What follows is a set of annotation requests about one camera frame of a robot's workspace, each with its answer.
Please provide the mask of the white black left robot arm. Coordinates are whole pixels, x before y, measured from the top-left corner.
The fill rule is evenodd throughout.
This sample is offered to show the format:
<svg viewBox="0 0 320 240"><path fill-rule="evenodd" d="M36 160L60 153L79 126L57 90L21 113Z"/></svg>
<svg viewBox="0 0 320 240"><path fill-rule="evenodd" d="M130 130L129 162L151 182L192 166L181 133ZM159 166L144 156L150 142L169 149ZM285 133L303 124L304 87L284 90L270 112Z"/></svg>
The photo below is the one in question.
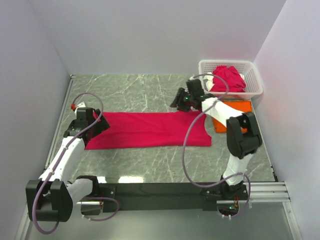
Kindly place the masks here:
<svg viewBox="0 0 320 240"><path fill-rule="evenodd" d="M110 128L99 109L77 107L76 118L63 134L62 143L49 167L37 180L30 180L26 199L30 220L41 222L66 222L73 206L86 198L96 200L100 195L98 178L79 176L68 185L71 170L91 139Z"/></svg>

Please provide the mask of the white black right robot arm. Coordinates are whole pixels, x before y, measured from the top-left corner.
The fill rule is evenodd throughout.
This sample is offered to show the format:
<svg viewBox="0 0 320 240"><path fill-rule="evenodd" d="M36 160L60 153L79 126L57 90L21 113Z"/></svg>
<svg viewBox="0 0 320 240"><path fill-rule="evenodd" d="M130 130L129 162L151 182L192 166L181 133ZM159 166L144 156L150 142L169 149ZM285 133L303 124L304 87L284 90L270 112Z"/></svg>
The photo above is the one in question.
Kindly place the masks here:
<svg viewBox="0 0 320 240"><path fill-rule="evenodd" d="M236 110L223 103L220 97L205 93L201 80L197 77L189 79L186 85L187 88L178 89L170 106L183 112L196 109L200 114L188 127L182 146L184 148L187 146L189 135L197 121L207 115L226 128L226 143L230 153L227 167L220 181L202 185L193 181L188 175L186 178L199 188L219 187L221 197L230 200L242 189L244 179L247 178L248 163L263 143L256 116L251 111Z"/></svg>

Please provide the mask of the pink t shirt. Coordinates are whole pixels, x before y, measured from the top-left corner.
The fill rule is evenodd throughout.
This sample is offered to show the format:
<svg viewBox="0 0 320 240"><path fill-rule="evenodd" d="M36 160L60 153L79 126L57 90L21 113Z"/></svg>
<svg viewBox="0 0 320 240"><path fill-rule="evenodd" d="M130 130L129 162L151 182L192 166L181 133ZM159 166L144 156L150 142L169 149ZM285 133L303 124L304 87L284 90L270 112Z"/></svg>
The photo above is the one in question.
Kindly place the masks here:
<svg viewBox="0 0 320 240"><path fill-rule="evenodd" d="M92 138L86 150L182 146L199 111L104 112L110 128Z"/></svg>

